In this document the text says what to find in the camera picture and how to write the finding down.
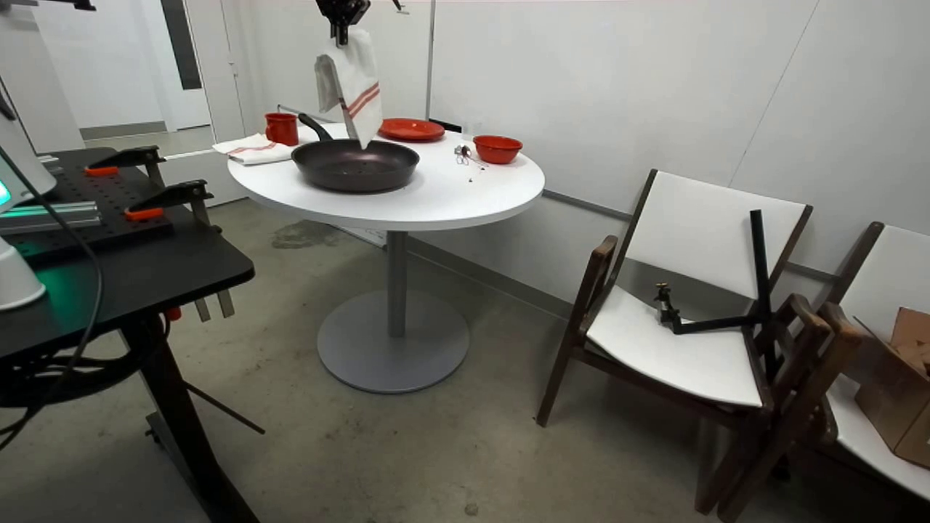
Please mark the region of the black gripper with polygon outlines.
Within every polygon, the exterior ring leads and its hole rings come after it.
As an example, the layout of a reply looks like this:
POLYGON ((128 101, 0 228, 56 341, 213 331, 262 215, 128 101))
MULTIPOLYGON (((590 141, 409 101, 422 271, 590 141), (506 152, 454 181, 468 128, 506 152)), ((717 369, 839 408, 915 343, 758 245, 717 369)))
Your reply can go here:
POLYGON ((348 30, 368 13, 373 0, 316 0, 320 16, 332 26, 338 43, 348 40, 348 30))

